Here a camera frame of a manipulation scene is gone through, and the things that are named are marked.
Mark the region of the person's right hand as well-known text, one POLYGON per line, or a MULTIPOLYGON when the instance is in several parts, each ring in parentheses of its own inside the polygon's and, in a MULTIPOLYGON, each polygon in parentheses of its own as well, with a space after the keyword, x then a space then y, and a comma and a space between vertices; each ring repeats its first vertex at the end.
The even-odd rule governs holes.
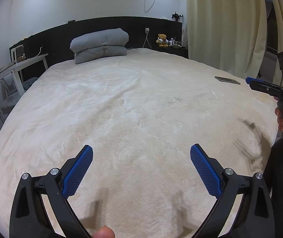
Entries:
POLYGON ((277 123, 278 123, 278 129, 280 132, 283 132, 283 118, 282 118, 282 112, 279 109, 279 107, 277 106, 275 108, 275 115, 277 116, 277 123))

